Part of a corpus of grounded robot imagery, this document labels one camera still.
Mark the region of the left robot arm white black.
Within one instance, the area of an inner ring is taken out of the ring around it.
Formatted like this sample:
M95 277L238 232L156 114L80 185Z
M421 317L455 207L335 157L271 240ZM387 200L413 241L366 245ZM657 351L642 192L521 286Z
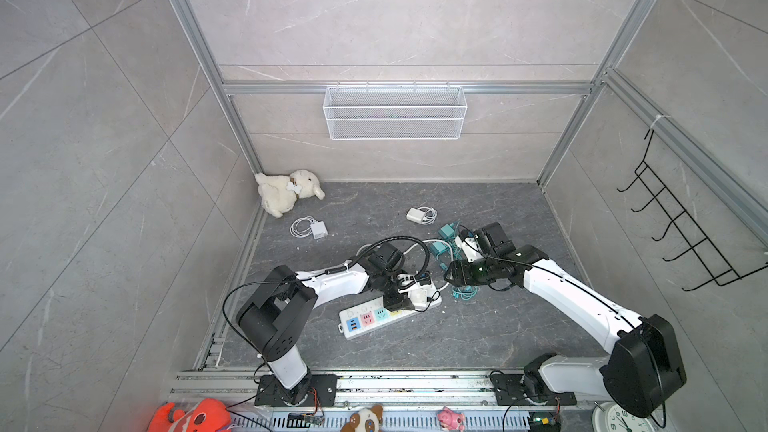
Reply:
M297 272L280 265L265 279L253 281L254 292L233 317L224 319L260 355L283 391L302 395L309 388L311 372L297 342L312 312L343 297L379 292L381 297L370 311L341 320L348 331L423 313L441 301L429 261L426 242L399 235L364 246L336 266Z

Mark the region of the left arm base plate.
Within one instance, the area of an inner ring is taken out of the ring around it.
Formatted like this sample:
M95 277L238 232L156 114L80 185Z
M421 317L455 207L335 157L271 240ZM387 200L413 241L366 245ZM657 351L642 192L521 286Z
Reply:
M335 403L339 377L310 373L294 388L285 388L272 374L259 379L254 404L257 406L331 407Z

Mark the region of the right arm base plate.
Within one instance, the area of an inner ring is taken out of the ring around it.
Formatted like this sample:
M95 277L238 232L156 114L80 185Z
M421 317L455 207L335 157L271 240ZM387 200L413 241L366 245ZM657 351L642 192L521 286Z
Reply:
M551 391L537 372L504 373L493 370L488 378L500 406L575 406L572 392Z

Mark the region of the white black-cabled plug adapter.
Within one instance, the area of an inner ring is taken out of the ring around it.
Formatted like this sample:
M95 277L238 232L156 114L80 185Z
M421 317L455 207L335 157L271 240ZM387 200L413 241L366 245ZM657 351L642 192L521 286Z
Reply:
M442 302L441 292L433 284L416 284L407 291L407 297L416 312L425 312L431 306L438 306Z

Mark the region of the white power strip colourful sockets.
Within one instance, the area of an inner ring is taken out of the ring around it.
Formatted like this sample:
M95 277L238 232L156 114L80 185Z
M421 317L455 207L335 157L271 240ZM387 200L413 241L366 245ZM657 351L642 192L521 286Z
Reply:
M420 314L411 310L389 312L383 307L381 297L340 311L338 330L346 339L352 340Z

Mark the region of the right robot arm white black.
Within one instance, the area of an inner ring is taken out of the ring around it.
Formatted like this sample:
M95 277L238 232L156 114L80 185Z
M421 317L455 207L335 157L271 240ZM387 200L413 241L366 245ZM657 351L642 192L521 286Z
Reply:
M460 226L457 240L465 257L448 266L447 282L491 287L506 280L554 306L605 352L602 358L537 357L521 378L527 400L546 403L559 394L586 395L649 418L686 384L674 328L663 317L642 316L602 296L540 249L515 246L497 222L475 231Z

